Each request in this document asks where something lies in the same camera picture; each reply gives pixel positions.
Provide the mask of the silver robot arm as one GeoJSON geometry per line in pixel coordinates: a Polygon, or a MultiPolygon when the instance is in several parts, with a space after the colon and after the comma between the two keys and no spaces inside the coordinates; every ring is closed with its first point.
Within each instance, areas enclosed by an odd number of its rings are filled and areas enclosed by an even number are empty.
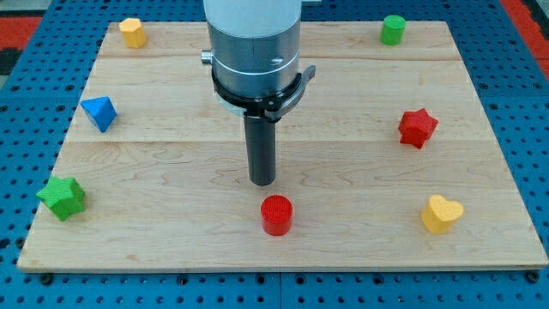
{"type": "Polygon", "coordinates": [[[314,78],[299,72],[300,0],[204,0],[214,89],[227,110],[278,122],[314,78]]]}

